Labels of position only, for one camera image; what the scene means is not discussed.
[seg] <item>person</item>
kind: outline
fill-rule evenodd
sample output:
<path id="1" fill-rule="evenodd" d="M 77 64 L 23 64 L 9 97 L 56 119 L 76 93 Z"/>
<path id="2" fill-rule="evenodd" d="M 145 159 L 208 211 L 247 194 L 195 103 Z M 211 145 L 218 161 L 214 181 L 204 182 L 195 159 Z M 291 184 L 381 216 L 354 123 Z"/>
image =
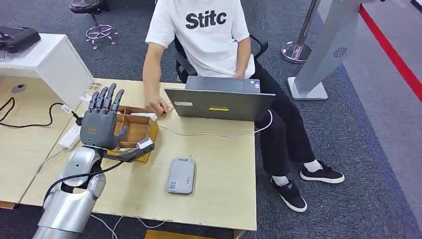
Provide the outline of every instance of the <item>person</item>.
<path id="1" fill-rule="evenodd" d="M 145 42 L 143 66 L 145 107 L 162 115 L 168 105 L 160 97 L 161 57 L 177 36 L 200 76 L 259 79 L 262 93 L 276 94 L 273 122 L 260 133 L 264 169 L 286 205 L 304 212 L 307 204 L 289 173 L 288 160 L 300 162 L 304 180 L 340 183 L 344 175 L 317 161 L 298 108 L 276 80 L 251 55 L 251 40 L 240 0 L 158 0 Z M 255 122 L 263 128 L 268 114 Z"/>

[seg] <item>speaker grille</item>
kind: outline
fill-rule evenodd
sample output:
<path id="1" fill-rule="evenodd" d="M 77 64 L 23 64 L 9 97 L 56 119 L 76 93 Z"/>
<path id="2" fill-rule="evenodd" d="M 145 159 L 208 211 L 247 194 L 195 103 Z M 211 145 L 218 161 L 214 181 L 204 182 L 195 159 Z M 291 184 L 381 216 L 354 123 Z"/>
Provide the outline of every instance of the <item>speaker grille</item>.
<path id="1" fill-rule="evenodd" d="M 339 47 L 332 54 L 334 57 L 342 57 L 347 54 L 347 47 Z"/>

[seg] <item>black sneaker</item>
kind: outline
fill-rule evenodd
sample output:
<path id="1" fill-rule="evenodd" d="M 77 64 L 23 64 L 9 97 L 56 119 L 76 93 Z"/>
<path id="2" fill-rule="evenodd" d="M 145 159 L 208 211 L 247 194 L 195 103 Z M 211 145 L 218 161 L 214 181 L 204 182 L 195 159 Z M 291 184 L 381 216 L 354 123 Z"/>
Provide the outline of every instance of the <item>black sneaker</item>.
<path id="1" fill-rule="evenodd" d="M 292 209 L 295 212 L 302 213 L 308 208 L 303 197 L 300 195 L 298 188 L 291 181 L 290 183 L 284 186 L 278 186 L 274 180 L 271 178 L 271 184 L 277 189 L 278 194 L 281 199 L 286 203 L 287 207 Z"/>
<path id="2" fill-rule="evenodd" d="M 327 167 L 327 165 L 322 161 L 318 162 L 322 165 L 322 169 L 313 173 L 309 172 L 305 166 L 303 167 L 300 173 L 303 180 L 321 181 L 326 183 L 341 183 L 344 181 L 344 175 L 342 173 L 333 170 L 331 167 Z"/>

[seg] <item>white cable on floor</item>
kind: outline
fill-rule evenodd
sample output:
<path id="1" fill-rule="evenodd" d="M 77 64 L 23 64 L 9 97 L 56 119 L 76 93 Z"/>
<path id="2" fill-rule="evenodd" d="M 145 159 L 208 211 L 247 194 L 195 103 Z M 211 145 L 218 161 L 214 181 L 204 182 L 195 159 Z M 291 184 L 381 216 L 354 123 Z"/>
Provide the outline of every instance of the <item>white cable on floor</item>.
<path id="1" fill-rule="evenodd" d="M 100 221 L 100 222 L 102 222 L 102 224 L 104 224 L 104 226 L 111 232 L 111 239 L 118 239 L 117 238 L 117 234 L 116 234 L 116 232 L 115 232 L 115 230 L 116 230 L 116 228 L 117 228 L 117 225 L 120 223 L 120 221 L 124 218 L 124 216 L 121 216 L 118 220 L 117 220 L 117 222 L 116 222 L 116 224 L 114 225 L 114 228 L 113 229 L 111 229 L 108 225 L 107 225 L 107 223 L 105 222 L 105 221 L 103 221 L 102 219 L 100 219 L 100 218 L 98 218 L 98 217 L 96 217 L 96 216 L 94 216 L 94 215 L 92 215 L 91 214 L 91 217 L 93 217 L 93 218 L 95 218 L 95 219 L 97 219 L 98 221 Z M 144 227 L 146 227 L 146 228 L 148 228 L 148 229 L 154 229 L 154 228 L 157 228 L 157 227 L 159 227 L 159 226 L 161 226 L 161 225 L 163 225 L 165 222 L 161 222 L 160 224 L 158 224 L 158 225 L 156 225 L 156 226 L 147 226 L 143 221 L 142 221 L 142 219 L 141 218 L 136 218 L 136 219 L 138 219 L 143 225 L 144 225 Z"/>
<path id="2" fill-rule="evenodd" d="M 120 220 L 122 220 L 124 218 L 124 216 L 121 216 L 120 218 L 119 218 L 119 220 L 117 220 L 117 222 L 116 222 L 116 224 L 114 225 L 114 228 L 113 228 L 113 234 L 111 235 L 111 239 L 114 239 L 114 235 L 116 235 L 116 239 L 117 239 L 117 234 L 116 234 L 116 228 L 117 228 L 117 225 L 120 223 Z"/>
<path id="3" fill-rule="evenodd" d="M 260 131 L 263 131 L 263 130 L 265 130 L 266 128 L 268 128 L 271 124 L 272 124 L 272 122 L 273 122 L 273 114 L 271 113 L 271 111 L 270 110 L 268 110 L 268 113 L 270 113 L 270 122 L 269 122 L 269 124 L 267 125 L 267 126 L 265 126 L 265 127 L 263 127 L 263 128 L 261 128 L 261 129 L 258 129 L 258 130 L 256 130 L 256 131 L 254 131 L 254 134 L 256 134 L 256 133 L 258 133 L 258 132 L 260 132 Z M 224 134 L 217 134 L 217 133 L 205 133 L 205 132 L 200 132 L 200 133 L 180 133 L 180 132 L 175 132 L 175 131 L 173 131 L 173 130 L 171 130 L 171 129 L 169 129 L 169 128 L 167 128 L 167 127 L 164 127 L 164 126 L 162 126 L 162 125 L 159 125 L 161 128 L 163 128 L 163 129 L 166 129 L 166 130 L 168 130 L 168 131 L 170 131 L 170 132 L 172 132 L 172 133 L 175 133 L 175 134 L 178 134 L 178 135 L 183 135 L 183 136 L 192 136 L 192 135 L 212 135 L 212 136 L 218 136 L 218 137 L 226 137 L 226 138 L 243 138 L 243 137 L 246 137 L 246 136 L 248 136 L 248 135 L 251 135 L 252 133 L 249 133 L 249 134 L 245 134 L 245 135 L 240 135 L 240 136 L 236 136 L 236 135 L 224 135 Z"/>
<path id="4" fill-rule="evenodd" d="M 112 239 L 114 239 L 114 237 L 115 237 L 115 239 L 118 239 L 117 238 L 117 235 L 116 235 L 116 233 L 114 232 L 114 230 L 112 230 L 108 225 L 107 225 L 107 223 L 106 222 L 104 222 L 102 219 L 100 219 L 100 218 L 98 218 L 98 217 L 96 217 L 96 216 L 94 216 L 94 215 L 90 215 L 91 217 L 93 217 L 93 218 L 95 218 L 95 219 L 97 219 L 98 221 L 100 221 L 100 222 L 102 222 L 103 224 L 104 224 L 104 226 L 112 233 L 112 236 L 111 236 L 111 238 Z"/>
<path id="5" fill-rule="evenodd" d="M 144 227 L 146 227 L 146 228 L 149 228 L 149 229 L 154 229 L 154 228 L 157 228 L 157 227 L 159 227 L 159 226 L 161 226 L 161 225 L 163 225 L 164 223 L 166 223 L 166 222 L 162 222 L 162 223 L 160 223 L 160 224 L 158 224 L 158 225 L 156 225 L 156 226 L 147 226 L 143 221 L 142 221 L 142 219 L 141 218 L 137 218 L 143 225 L 144 225 Z"/>

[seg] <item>white t-shirt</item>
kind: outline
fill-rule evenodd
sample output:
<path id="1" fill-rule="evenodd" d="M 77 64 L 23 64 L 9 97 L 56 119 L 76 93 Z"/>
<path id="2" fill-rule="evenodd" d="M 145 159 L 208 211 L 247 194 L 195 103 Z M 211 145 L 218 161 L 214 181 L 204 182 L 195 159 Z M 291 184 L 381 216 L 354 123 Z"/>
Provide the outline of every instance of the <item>white t-shirt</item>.
<path id="1" fill-rule="evenodd" d="M 167 48 L 175 35 L 198 75 L 233 77 L 249 32 L 240 0 L 158 0 L 145 41 Z M 251 55 L 245 78 L 254 73 Z"/>

